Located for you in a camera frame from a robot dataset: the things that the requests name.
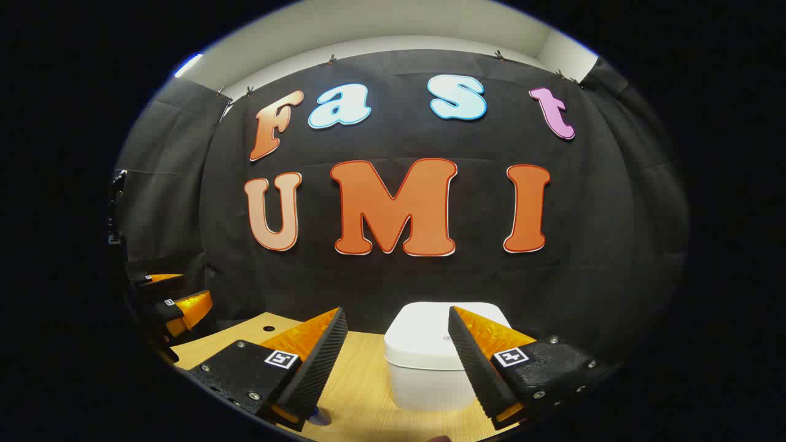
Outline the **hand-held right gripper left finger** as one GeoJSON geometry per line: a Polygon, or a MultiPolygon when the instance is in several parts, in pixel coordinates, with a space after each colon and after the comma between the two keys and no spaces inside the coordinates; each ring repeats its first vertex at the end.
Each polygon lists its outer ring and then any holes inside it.
{"type": "Polygon", "coordinates": [[[316,414],[347,333],[345,311],[334,308],[263,343],[237,339],[188,374],[236,408],[301,431],[316,414]]]}

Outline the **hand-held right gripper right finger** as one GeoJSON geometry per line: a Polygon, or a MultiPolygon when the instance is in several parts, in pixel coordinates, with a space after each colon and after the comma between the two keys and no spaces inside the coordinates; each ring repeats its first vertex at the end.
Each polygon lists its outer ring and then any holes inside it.
{"type": "Polygon", "coordinates": [[[458,306],[449,308],[448,332],[495,430],[550,419],[615,372],[613,364],[559,336],[531,338],[458,306]]]}

